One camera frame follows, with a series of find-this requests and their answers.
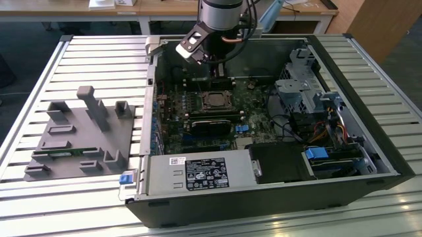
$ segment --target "aluminum workbench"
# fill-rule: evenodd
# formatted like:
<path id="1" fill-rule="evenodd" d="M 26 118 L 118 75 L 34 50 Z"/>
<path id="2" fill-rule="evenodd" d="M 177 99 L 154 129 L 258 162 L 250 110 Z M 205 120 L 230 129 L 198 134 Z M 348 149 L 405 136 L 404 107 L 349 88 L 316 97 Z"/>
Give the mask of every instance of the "aluminum workbench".
<path id="1" fill-rule="evenodd" d="M 55 49 L 0 148 L 0 236 L 421 235 L 421 111 L 354 39 L 342 35 L 318 38 L 417 173 L 416 178 L 390 190 L 372 193 L 346 207 L 169 229 L 149 229 L 125 207 L 119 200 L 119 175 L 25 182 L 26 165 L 50 119 L 46 113 L 50 101 L 66 100 L 70 107 L 82 107 L 83 101 L 77 100 L 81 85 L 95 87 L 95 97 L 103 99 L 106 106 L 123 99 L 137 106 L 130 168 L 139 163 L 147 37 L 74 37 Z M 322 75 L 336 90 L 329 75 Z"/>

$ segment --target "circuit board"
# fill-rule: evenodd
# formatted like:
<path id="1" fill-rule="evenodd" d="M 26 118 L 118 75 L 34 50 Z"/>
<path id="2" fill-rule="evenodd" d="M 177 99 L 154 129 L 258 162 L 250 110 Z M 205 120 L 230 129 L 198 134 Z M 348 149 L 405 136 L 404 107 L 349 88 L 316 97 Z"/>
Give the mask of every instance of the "circuit board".
<path id="1" fill-rule="evenodd" d="M 162 98 L 162 124 L 163 142 L 166 154 L 182 154 L 208 151 L 226 151 L 241 149 L 237 145 L 238 138 L 252 138 L 253 143 L 277 141 L 277 134 L 268 118 L 265 98 L 268 85 L 256 86 L 253 79 L 237 79 L 236 87 L 230 91 L 188 92 L 179 85 L 169 91 Z M 232 101 L 217 101 L 220 94 L 230 95 Z M 202 97 L 209 96 L 210 105 L 202 103 Z M 186 132 L 188 113 L 206 109 L 242 111 L 242 120 L 232 123 L 230 133 L 225 136 L 196 137 Z M 248 125 L 248 130 L 237 130 L 237 127 Z"/>

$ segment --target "power supply label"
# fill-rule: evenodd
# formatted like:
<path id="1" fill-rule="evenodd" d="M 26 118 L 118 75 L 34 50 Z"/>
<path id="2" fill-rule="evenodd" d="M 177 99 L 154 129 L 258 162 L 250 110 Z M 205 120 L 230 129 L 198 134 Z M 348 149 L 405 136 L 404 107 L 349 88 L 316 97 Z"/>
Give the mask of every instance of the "power supply label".
<path id="1" fill-rule="evenodd" d="M 188 160 L 185 167 L 189 191 L 229 187 L 225 158 Z"/>

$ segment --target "yellow wire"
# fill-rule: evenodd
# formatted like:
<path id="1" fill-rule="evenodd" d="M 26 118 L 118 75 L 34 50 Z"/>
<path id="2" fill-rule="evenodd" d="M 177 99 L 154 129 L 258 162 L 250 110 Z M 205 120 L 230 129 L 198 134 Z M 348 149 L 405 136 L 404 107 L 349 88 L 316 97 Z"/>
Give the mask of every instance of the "yellow wire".
<path id="1" fill-rule="evenodd" d="M 338 127 L 342 129 L 342 137 L 344 137 L 345 136 L 345 128 L 341 125 L 338 125 Z"/>
<path id="2" fill-rule="evenodd" d="M 313 143 L 314 141 L 317 141 L 318 139 L 321 139 L 326 134 L 328 134 L 328 130 L 324 131 L 324 133 L 321 133 L 309 143 Z"/>

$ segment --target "blue latch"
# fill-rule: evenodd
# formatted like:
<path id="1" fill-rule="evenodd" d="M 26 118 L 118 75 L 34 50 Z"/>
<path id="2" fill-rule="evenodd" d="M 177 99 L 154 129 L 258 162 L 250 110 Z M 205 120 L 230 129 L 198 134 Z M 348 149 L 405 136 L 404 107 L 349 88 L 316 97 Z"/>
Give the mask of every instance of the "blue latch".
<path id="1" fill-rule="evenodd" d="M 134 183 L 134 175 L 133 174 L 122 174 L 119 179 L 119 184 L 133 184 Z"/>
<path id="2" fill-rule="evenodd" d="M 325 159 L 329 158 L 328 151 L 324 147 L 312 147 L 305 151 L 309 159 Z"/>
<path id="3" fill-rule="evenodd" d="M 236 130 L 238 133 L 246 132 L 248 130 L 250 130 L 250 126 L 249 125 L 236 126 Z"/>

